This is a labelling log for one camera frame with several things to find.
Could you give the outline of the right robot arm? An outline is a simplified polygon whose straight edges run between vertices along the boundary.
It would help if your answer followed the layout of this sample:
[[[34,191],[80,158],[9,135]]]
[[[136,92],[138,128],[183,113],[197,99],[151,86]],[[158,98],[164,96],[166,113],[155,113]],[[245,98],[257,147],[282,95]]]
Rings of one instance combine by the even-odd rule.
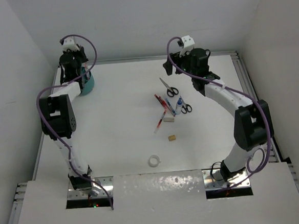
[[[234,146],[221,161],[219,171],[212,174],[215,181],[227,182],[244,168],[254,153],[273,137],[269,105],[225,85],[221,77],[209,69],[210,50],[195,48],[181,53],[169,53],[163,67],[168,75],[189,76],[201,95],[222,106],[234,117]]]

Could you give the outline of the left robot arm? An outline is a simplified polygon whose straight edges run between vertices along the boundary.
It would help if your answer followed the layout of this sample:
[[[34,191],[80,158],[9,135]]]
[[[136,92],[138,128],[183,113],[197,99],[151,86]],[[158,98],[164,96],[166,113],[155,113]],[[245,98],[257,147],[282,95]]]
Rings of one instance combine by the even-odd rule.
[[[55,88],[50,96],[39,99],[39,109],[46,120],[41,124],[42,131],[61,150],[73,189],[85,192],[92,189],[92,170],[73,148],[77,121],[71,103],[84,90],[85,76],[81,74],[85,71],[82,65],[87,61],[82,46],[65,46],[59,58],[61,87]]]

